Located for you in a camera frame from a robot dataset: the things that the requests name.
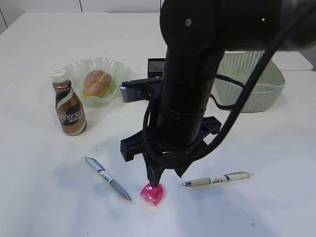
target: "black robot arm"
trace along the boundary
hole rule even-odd
[[[143,130],[121,141],[125,161],[142,153],[147,177],[157,186],[165,169],[181,177],[192,162],[212,152],[274,52],[315,44],[316,16],[310,14],[315,6],[315,0],[165,0],[160,14],[168,46],[163,78],[124,82],[121,87],[126,102],[149,100]],[[223,128],[216,118],[204,118],[224,50],[264,48]],[[217,136],[207,145],[203,139],[209,134]]]

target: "green glass bowl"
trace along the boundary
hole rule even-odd
[[[114,98],[120,97],[119,85],[123,81],[126,81],[127,78],[126,65],[108,58],[79,60],[64,67],[64,69],[72,82],[74,91],[86,107],[106,106],[110,104]],[[83,82],[85,77],[94,70],[103,70],[111,74],[112,82],[102,97],[91,96],[90,98],[84,99]]]

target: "black cable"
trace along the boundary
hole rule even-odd
[[[217,74],[217,75],[216,75],[216,78],[219,79],[219,80],[224,80],[224,81],[227,81],[227,82],[231,82],[231,83],[233,83],[233,84],[236,84],[236,85],[240,86],[240,87],[243,88],[243,89],[245,88],[245,85],[242,84],[240,81],[234,80],[234,79],[232,79],[232,78],[230,78],[230,77]],[[217,102],[217,100],[216,100],[216,98],[215,98],[214,95],[210,94],[210,97],[214,100],[214,103],[215,103],[216,107],[219,108],[220,110],[232,110],[232,109],[234,108],[234,106],[235,106],[235,104],[233,104],[233,105],[220,105],[220,104]]]
[[[217,136],[213,139],[213,141],[207,146],[207,148],[198,154],[196,154],[194,157],[186,157],[181,159],[181,162],[183,164],[187,162],[193,162],[196,160],[199,160],[203,158],[204,156],[211,153],[213,150],[215,150],[225,139],[229,131],[231,130],[232,126],[234,125],[236,119],[238,118],[243,106],[245,105],[246,101],[248,100],[253,88],[255,87],[257,81],[259,80],[262,72],[265,70],[266,66],[272,59],[273,55],[277,51],[277,49],[281,46],[281,44],[284,42],[286,37],[292,32],[292,30],[309,14],[311,14],[313,11],[316,10],[316,4],[309,4],[305,5],[300,12],[298,12],[291,20],[289,20],[284,27],[280,30],[280,32],[272,39],[272,41],[269,43],[268,47],[266,48],[265,53],[257,63],[255,69],[253,70],[252,74],[250,75],[244,89],[242,90],[239,98],[237,99],[237,102],[231,111],[230,115],[228,116],[225,124],[223,125],[220,132],[217,134]],[[149,102],[149,105],[146,109],[144,121],[143,121],[143,140],[144,140],[144,146],[148,152],[148,154],[157,162],[161,161],[161,158],[152,150],[152,148],[149,145],[148,142],[148,121],[149,121],[149,115],[152,110],[152,102]]]
[[[217,79],[220,79],[220,80],[224,80],[224,81],[227,81],[227,82],[231,82],[233,84],[236,84],[236,85],[239,85],[241,88],[245,88],[245,85],[242,84],[240,81],[238,80],[234,80],[228,76],[224,76],[224,75],[220,75],[220,74],[216,74],[216,78]]]

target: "white pen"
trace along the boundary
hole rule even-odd
[[[99,164],[95,159],[84,157],[85,161],[90,165],[90,167],[96,171],[102,178],[105,179],[105,181],[108,182],[108,184],[117,191],[118,194],[120,194],[123,198],[132,201],[132,199],[129,197],[127,191],[125,191],[124,188],[121,187],[121,185],[118,184],[117,181],[115,181],[109,174],[105,172],[105,169],[102,167],[102,165]]]
[[[222,183],[222,182],[229,182],[229,181],[240,180],[240,179],[248,179],[252,176],[254,176],[254,173],[237,172],[237,173],[225,174],[222,177],[214,178],[214,179],[205,178],[205,179],[192,180],[192,181],[183,183],[183,186],[195,187],[195,186],[201,186],[201,185],[218,184],[218,183]]]

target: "plastic basket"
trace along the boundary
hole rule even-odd
[[[250,74],[262,56],[262,52],[227,53],[220,64],[218,74],[246,84]],[[262,112],[270,108],[280,96],[285,86],[285,79],[277,66],[270,62],[242,109],[244,113]],[[215,80],[215,87],[221,103],[233,105],[242,88],[226,81]]]

